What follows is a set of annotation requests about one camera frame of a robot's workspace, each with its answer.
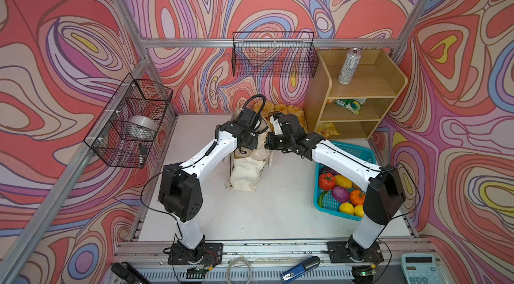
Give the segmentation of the white canvas tote bag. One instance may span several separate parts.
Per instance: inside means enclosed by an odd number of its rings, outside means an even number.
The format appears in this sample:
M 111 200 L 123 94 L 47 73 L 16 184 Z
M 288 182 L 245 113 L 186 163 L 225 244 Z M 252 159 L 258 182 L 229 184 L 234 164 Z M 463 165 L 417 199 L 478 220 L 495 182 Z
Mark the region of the white canvas tote bag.
M 253 150 L 243 149 L 246 154 L 236 150 L 230 154 L 230 179 L 226 188 L 241 192 L 257 191 L 258 181 L 266 166 L 271 167 L 273 154 L 265 148 L 266 134 L 271 132 L 269 120 L 264 118 L 257 130 L 263 130 L 258 136 L 257 147 Z

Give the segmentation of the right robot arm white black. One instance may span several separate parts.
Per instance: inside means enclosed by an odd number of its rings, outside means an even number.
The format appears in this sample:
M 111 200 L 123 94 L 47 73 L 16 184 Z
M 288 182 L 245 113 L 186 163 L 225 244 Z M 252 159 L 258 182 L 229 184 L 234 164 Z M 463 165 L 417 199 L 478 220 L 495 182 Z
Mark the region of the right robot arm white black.
M 364 217 L 346 244 L 349 258 L 363 261 L 405 202 L 398 169 L 392 165 L 371 164 L 343 151 L 322 135 L 306 133 L 295 115 L 272 116 L 270 122 L 273 132 L 266 137 L 266 149 L 297 154 L 327 166 L 365 193 Z

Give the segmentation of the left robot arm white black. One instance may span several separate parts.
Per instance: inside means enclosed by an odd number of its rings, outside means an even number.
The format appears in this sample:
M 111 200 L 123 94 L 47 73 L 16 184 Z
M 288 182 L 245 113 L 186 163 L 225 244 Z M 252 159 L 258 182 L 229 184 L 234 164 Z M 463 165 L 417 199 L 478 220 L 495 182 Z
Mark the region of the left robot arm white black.
M 245 108 L 235 119 L 217 126 L 214 139 L 190 160 L 163 167 L 157 200 L 177 219 L 179 238 L 172 250 L 187 263 L 198 263 L 206 254 L 206 239 L 197 218 L 203 205 L 203 181 L 235 150 L 255 149 L 266 131 L 261 130 L 262 123 L 260 113 Z

